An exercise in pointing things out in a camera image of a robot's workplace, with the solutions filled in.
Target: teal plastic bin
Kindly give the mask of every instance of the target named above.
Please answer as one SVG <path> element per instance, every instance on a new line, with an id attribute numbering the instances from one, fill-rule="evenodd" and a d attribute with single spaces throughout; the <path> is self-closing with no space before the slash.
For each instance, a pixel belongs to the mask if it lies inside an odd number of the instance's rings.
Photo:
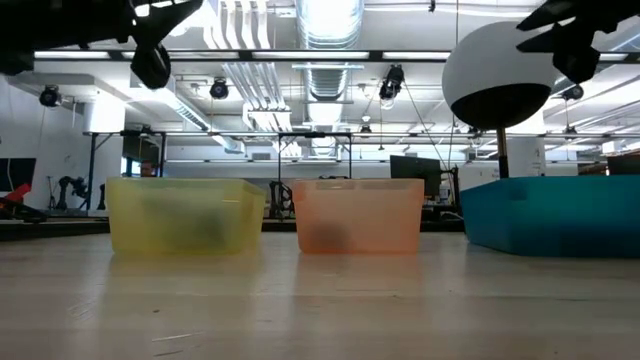
<path id="1" fill-rule="evenodd" d="M 461 193 L 473 244 L 525 256 L 640 257 L 640 176 L 504 179 Z"/>

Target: fluorescent light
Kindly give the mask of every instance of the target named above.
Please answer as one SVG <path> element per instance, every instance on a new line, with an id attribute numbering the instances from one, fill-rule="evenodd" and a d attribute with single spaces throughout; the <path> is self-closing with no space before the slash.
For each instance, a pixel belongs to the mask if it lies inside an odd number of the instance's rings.
<path id="1" fill-rule="evenodd" d="M 387 60 L 447 60 L 449 51 L 412 51 L 412 52 L 384 52 L 382 58 Z"/>
<path id="2" fill-rule="evenodd" d="M 525 18 L 531 15 L 530 11 L 482 11 L 482 10 L 456 10 L 456 9 L 446 9 L 438 7 L 436 8 L 437 12 L 455 14 L 458 13 L 460 15 L 465 16 L 478 16 L 478 17 L 496 17 L 496 18 Z"/>
<path id="3" fill-rule="evenodd" d="M 628 151 L 638 150 L 638 149 L 640 149 L 640 142 L 634 142 L 634 143 L 631 143 L 631 144 L 623 145 L 623 148 L 624 148 L 624 150 L 628 150 Z"/>
<path id="4" fill-rule="evenodd" d="M 151 10 L 151 6 L 149 4 L 136 6 L 135 12 L 138 17 L 147 17 L 149 16 L 149 12 Z"/>
<path id="5" fill-rule="evenodd" d="M 36 51 L 36 59 L 109 59 L 106 51 Z"/>
<path id="6" fill-rule="evenodd" d="M 626 59 L 628 54 L 621 53 L 603 53 L 600 55 L 601 61 L 622 61 Z"/>
<path id="7" fill-rule="evenodd" d="M 231 131 L 213 131 L 214 134 L 222 134 L 231 137 L 277 137 L 277 132 L 231 132 Z"/>
<path id="8" fill-rule="evenodd" d="M 239 55 L 235 51 L 169 51 L 171 59 L 237 59 Z"/>
<path id="9" fill-rule="evenodd" d="M 256 51 L 256 59 L 367 59 L 367 51 Z"/>
<path id="10" fill-rule="evenodd" d="M 168 132 L 167 136 L 176 136 L 176 137 L 204 137 L 208 136 L 207 133 L 204 132 L 187 132 L 187 131 L 177 131 L 177 132 Z"/>
<path id="11" fill-rule="evenodd" d="M 363 70 L 363 65 L 349 64 L 293 64 L 294 70 Z"/>

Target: ventilation duct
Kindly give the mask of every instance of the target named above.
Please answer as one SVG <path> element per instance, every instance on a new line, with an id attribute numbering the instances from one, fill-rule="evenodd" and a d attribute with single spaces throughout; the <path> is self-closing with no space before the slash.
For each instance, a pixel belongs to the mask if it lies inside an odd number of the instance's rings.
<path id="1" fill-rule="evenodd" d="M 298 31 L 305 49 L 348 50 L 353 49 L 360 35 L 364 0 L 298 0 Z M 342 105 L 337 104 L 344 95 L 349 81 L 347 69 L 307 69 L 305 83 L 308 90 L 309 118 L 322 125 L 335 125 L 342 116 Z M 318 155 L 329 155 L 322 143 Z"/>
<path id="2" fill-rule="evenodd" d="M 154 100 L 160 101 L 169 106 L 176 114 L 181 118 L 188 121 L 201 131 L 216 132 L 220 129 L 214 128 L 209 121 L 209 118 L 201 113 L 194 105 L 192 105 L 187 99 L 179 96 L 176 93 L 175 79 L 169 78 L 167 87 L 158 90 L 149 90 Z M 228 154 L 244 154 L 246 147 L 243 142 L 233 140 L 226 136 L 214 135 L 211 137 L 217 143 L 224 147 L 225 152 Z"/>

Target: table surface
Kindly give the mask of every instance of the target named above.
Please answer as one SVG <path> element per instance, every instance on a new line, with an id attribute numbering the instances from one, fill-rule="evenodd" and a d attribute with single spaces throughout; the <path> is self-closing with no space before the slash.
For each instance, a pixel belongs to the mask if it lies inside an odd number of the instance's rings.
<path id="1" fill-rule="evenodd" d="M 108 235 L 0 243 L 0 359 L 632 359 L 640 262 L 524 258 L 423 234 L 417 256 L 122 258 Z"/>

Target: plastic bin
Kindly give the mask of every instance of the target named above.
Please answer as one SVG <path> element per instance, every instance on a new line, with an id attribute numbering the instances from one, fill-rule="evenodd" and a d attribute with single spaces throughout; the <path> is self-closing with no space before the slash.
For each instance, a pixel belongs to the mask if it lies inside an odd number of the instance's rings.
<path id="1" fill-rule="evenodd" d="M 234 254 L 262 231 L 265 194 L 244 180 L 111 178 L 106 192 L 117 254 Z"/>
<path id="2" fill-rule="evenodd" d="M 640 176 L 512 178 L 461 193 L 473 244 L 525 256 L 640 257 Z"/>
<path id="3" fill-rule="evenodd" d="M 423 180 L 298 180 L 293 199 L 304 253 L 418 251 Z"/>

